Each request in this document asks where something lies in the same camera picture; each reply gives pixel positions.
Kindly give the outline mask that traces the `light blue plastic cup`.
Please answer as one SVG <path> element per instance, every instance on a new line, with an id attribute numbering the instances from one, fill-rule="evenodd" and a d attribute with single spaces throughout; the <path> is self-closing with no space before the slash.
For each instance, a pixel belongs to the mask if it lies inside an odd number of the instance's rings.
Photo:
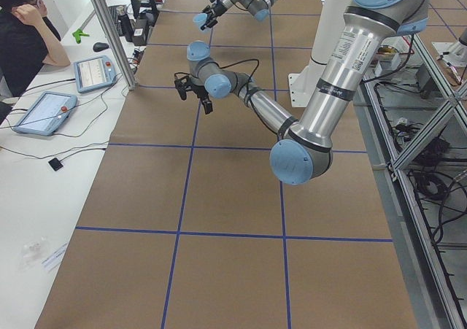
<path id="1" fill-rule="evenodd" d="M 207 20 L 208 14 L 203 12 L 198 13 L 193 17 L 193 23 L 200 31 L 204 31 L 207 29 Z"/>

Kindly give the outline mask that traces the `black water bottle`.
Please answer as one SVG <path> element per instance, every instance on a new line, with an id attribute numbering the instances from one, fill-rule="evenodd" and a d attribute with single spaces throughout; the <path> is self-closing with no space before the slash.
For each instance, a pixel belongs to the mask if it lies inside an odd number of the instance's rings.
<path id="1" fill-rule="evenodd" d="M 119 15 L 119 20 L 126 41 L 132 43 L 134 30 L 129 16 L 126 13 L 123 13 Z"/>

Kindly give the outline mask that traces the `black box with label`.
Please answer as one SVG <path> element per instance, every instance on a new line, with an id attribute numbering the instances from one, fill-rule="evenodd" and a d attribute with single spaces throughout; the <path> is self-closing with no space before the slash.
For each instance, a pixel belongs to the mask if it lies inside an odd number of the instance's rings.
<path id="1" fill-rule="evenodd" d="M 134 24 L 132 42 L 135 46 L 145 46 L 147 44 L 149 25 L 146 19 L 137 19 Z"/>

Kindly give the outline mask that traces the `far blue teach pendant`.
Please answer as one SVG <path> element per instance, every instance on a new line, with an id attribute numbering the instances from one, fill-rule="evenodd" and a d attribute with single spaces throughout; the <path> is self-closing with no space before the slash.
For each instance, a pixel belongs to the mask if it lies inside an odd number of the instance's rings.
<path id="1" fill-rule="evenodd" d="M 89 93 L 113 85 L 117 73 L 113 62 L 106 55 L 73 63 L 78 93 Z"/>

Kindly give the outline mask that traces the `blue teach pendant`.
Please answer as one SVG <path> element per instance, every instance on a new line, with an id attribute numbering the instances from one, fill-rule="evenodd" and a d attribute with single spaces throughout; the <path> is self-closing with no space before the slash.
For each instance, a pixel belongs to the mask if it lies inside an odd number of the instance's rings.
<path id="1" fill-rule="evenodd" d="M 73 94 L 44 92 L 12 127 L 16 133 L 51 136 L 77 105 Z"/>
<path id="2" fill-rule="evenodd" d="M 113 85 L 117 73 L 113 62 L 106 55 L 73 63 L 78 93 L 89 93 Z"/>

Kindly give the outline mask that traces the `black computer mouse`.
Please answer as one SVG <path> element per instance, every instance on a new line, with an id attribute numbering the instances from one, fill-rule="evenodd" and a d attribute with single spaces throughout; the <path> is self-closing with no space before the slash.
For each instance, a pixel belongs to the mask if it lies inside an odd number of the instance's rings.
<path id="1" fill-rule="evenodd" d="M 106 50 L 109 48 L 109 45 L 107 43 L 104 43 L 104 42 L 96 42 L 94 45 L 93 45 L 93 51 L 98 53 L 98 52 L 101 52 L 103 50 Z"/>

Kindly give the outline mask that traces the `green plastic clamp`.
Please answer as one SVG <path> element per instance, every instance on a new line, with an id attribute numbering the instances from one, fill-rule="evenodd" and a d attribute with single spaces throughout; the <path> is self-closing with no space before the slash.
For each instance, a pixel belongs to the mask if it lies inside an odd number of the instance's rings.
<path id="1" fill-rule="evenodd" d="M 89 34 L 85 33 L 82 29 L 78 28 L 72 33 L 72 36 L 77 44 L 82 42 L 83 37 L 89 37 Z"/>

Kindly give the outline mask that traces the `near blue teach pendant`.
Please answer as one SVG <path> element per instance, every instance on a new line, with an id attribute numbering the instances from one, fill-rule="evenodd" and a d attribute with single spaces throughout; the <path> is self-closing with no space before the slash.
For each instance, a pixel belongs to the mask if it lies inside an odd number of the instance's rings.
<path id="1" fill-rule="evenodd" d="M 73 94 L 44 92 L 12 127 L 16 133 L 51 136 L 77 105 Z"/>

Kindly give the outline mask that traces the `small black square device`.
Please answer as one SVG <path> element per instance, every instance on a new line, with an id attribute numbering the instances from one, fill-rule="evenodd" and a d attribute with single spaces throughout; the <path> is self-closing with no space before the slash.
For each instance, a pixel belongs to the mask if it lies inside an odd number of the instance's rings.
<path id="1" fill-rule="evenodd" d="M 58 158 L 52 158 L 48 161 L 48 164 L 53 169 L 53 171 L 58 171 L 63 168 L 63 164 Z"/>

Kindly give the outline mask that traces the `person in black shirt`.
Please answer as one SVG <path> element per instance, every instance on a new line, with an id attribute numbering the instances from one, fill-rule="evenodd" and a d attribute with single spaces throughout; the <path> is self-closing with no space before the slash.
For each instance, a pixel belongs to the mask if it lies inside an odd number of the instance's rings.
<path id="1" fill-rule="evenodd" d="M 70 65 L 43 0 L 1 0 L 1 82 L 22 96 L 41 68 Z"/>

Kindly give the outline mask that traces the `clear plastic bag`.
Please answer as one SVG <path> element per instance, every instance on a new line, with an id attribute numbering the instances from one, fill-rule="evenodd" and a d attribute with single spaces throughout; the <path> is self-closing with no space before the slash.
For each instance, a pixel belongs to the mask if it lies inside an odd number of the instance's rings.
<path id="1" fill-rule="evenodd" d="M 47 257 L 49 249 L 49 241 L 44 236 L 24 244 L 20 251 L 18 268 L 25 271 L 41 263 Z"/>

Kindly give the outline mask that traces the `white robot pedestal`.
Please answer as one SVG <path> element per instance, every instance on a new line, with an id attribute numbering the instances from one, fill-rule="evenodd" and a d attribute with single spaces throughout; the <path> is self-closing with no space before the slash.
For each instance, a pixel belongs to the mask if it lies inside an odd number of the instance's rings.
<path id="1" fill-rule="evenodd" d="M 324 0 L 307 66 L 299 74 L 289 74 L 290 103 L 304 108 L 321 78 L 344 29 L 344 10 L 351 0 Z"/>

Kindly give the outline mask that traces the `aluminium frame post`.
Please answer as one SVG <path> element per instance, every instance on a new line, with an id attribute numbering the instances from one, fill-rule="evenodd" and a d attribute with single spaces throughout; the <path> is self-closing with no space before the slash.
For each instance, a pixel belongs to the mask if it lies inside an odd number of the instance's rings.
<path id="1" fill-rule="evenodd" d="M 93 5 L 94 11 L 97 15 L 103 32 L 108 40 L 110 49 L 113 52 L 120 72 L 123 75 L 124 80 L 126 81 L 128 89 L 134 90 L 136 87 L 136 79 L 128 63 L 128 59 L 125 50 L 123 49 L 123 46 L 121 44 L 120 37 L 117 35 L 117 32 L 115 30 L 112 17 L 107 8 L 106 0 L 90 1 Z"/>

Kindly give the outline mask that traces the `aluminium frame rack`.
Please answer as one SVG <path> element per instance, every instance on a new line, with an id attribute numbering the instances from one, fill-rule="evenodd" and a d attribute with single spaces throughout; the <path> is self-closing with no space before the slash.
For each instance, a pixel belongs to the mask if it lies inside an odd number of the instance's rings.
<path id="1" fill-rule="evenodd" d="M 388 39 L 402 69 L 369 70 L 355 99 L 419 328 L 466 326 L 466 70 L 459 28 Z"/>

